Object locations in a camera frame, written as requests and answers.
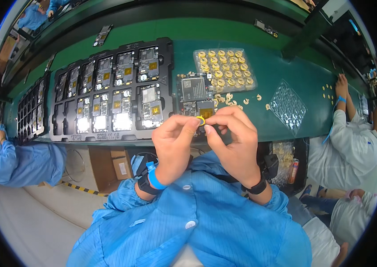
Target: white coat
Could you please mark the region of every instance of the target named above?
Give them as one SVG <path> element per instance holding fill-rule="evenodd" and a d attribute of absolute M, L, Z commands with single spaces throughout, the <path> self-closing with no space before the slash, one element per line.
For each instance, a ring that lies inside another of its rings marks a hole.
<path fill-rule="evenodd" d="M 325 188 L 359 188 L 377 166 L 377 131 L 356 112 L 351 122 L 346 113 L 334 112 L 330 139 L 310 139 L 307 176 Z"/>
<path fill-rule="evenodd" d="M 364 233 L 377 206 L 377 195 L 365 192 L 362 203 L 341 198 L 331 215 L 330 230 L 338 243 L 349 243 L 349 252 Z"/>

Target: hand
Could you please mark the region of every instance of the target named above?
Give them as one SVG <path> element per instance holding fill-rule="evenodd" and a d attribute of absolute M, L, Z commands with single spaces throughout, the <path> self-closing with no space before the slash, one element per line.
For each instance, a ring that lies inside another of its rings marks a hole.
<path fill-rule="evenodd" d="M 173 183 L 186 170 L 191 139 L 199 124 L 194 117 L 173 115 L 153 131 L 151 139 L 159 158 L 155 174 L 160 184 Z"/>
<path fill-rule="evenodd" d="M 4 141 L 6 141 L 6 132 L 0 131 L 0 145 L 3 145 Z"/>
<path fill-rule="evenodd" d="M 349 92 L 349 88 L 347 85 L 346 76 L 344 74 L 339 74 L 338 81 L 335 84 L 335 94 L 337 98 L 341 96 L 342 98 L 346 99 L 348 92 Z"/>
<path fill-rule="evenodd" d="M 353 199 L 354 196 L 359 196 L 362 199 L 364 194 L 365 194 L 365 191 L 363 191 L 362 189 L 355 189 L 350 193 L 349 196 L 351 200 Z"/>
<path fill-rule="evenodd" d="M 248 116 L 237 106 L 219 109 L 206 119 L 205 131 L 208 144 L 217 154 L 223 168 L 244 187 L 250 189 L 261 179 L 257 165 L 257 129 Z M 222 134 L 231 131 L 233 142 L 225 145 L 217 131 L 210 126 L 218 124 Z"/>

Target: green workbench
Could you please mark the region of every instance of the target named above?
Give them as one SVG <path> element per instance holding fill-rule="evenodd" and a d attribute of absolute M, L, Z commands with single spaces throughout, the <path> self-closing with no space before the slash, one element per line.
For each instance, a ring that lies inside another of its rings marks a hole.
<path fill-rule="evenodd" d="M 155 30 L 142 31 L 141 29 L 145 29 L 147 25 L 149 29 Z M 214 30 L 200 31 L 199 29 L 204 29 L 205 25 Z M 102 47 L 92 47 L 96 36 L 81 40 L 57 53 L 51 67 L 52 82 L 49 87 L 48 102 L 51 102 L 53 81 L 57 69 L 103 50 L 115 49 L 120 45 L 139 40 L 156 40 L 158 37 L 165 36 L 171 38 L 174 43 L 175 68 L 172 72 L 174 93 L 176 92 L 176 75 L 196 71 L 193 60 L 194 50 L 214 47 L 245 49 L 245 54 L 259 85 L 252 91 L 234 93 L 233 100 L 244 107 L 244 112 L 257 127 L 259 142 L 321 136 L 326 135 L 330 130 L 333 105 L 327 96 L 329 94 L 335 99 L 335 74 L 341 72 L 341 69 L 335 70 L 330 59 L 311 48 L 305 49 L 299 57 L 287 62 L 280 56 L 280 49 L 289 40 L 287 36 L 280 34 L 279 38 L 275 39 L 252 25 L 218 19 L 163 19 L 123 26 L 113 29 Z M 14 102 L 6 105 L 4 118 L 10 136 L 16 136 L 15 118 L 18 101 L 30 85 L 43 76 L 46 63 L 45 61 L 30 73 L 25 85 L 20 82 L 9 94 Z M 282 79 L 293 88 L 308 109 L 297 136 L 293 136 L 292 132 L 280 122 L 271 110 L 265 108 Z M 332 85 L 333 89 L 326 88 L 326 84 Z M 355 107 L 359 108 L 358 91 L 351 86 L 349 86 L 349 91 Z M 256 99 L 257 94 L 261 95 L 261 101 Z M 245 98 L 250 100 L 248 105 L 243 104 Z M 224 106 L 226 106 L 224 103 L 220 103 L 218 108 Z M 38 140 L 50 141 L 48 135 L 44 135 Z M 95 142 L 94 144 L 151 145 L 152 143 Z"/>

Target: red can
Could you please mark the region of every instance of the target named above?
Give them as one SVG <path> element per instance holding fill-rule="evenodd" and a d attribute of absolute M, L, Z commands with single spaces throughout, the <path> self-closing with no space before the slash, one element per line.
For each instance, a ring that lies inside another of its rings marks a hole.
<path fill-rule="evenodd" d="M 297 175 L 299 163 L 300 161 L 296 158 L 292 160 L 292 171 L 288 177 L 288 184 L 293 184 L 295 182 L 295 176 Z"/>

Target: wristwatch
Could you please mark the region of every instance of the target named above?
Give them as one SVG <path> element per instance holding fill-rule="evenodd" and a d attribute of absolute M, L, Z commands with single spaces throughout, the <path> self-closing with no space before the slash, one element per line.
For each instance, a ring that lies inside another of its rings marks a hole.
<path fill-rule="evenodd" d="M 244 191 L 244 192 L 248 191 L 248 192 L 250 192 L 251 194 L 254 194 L 254 195 L 258 195 L 258 194 L 262 193 L 262 191 L 264 191 L 266 189 L 266 187 L 267 187 L 267 182 L 266 182 L 266 179 L 264 178 L 263 175 L 261 175 L 261 179 L 258 182 L 258 184 L 252 186 L 251 189 L 247 189 L 243 185 L 240 186 L 242 191 Z"/>
<path fill-rule="evenodd" d="M 151 195 L 157 195 L 163 190 L 152 188 L 150 185 L 150 182 L 148 181 L 148 172 L 144 172 L 143 176 L 141 176 L 140 179 L 138 179 L 138 187 L 141 191 L 144 191 L 146 193 L 149 193 Z"/>

